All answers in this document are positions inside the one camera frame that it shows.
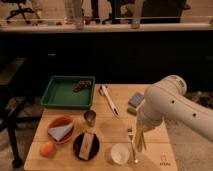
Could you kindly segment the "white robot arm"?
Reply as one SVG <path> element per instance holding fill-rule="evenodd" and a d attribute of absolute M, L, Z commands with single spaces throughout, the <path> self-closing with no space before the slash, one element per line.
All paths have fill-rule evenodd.
<path fill-rule="evenodd" d="M 213 142 L 213 110 L 187 99 L 186 91 L 186 82 L 177 75 L 167 76 L 150 85 L 144 92 L 138 121 L 144 128 L 155 128 L 164 117 L 168 117 Z"/>

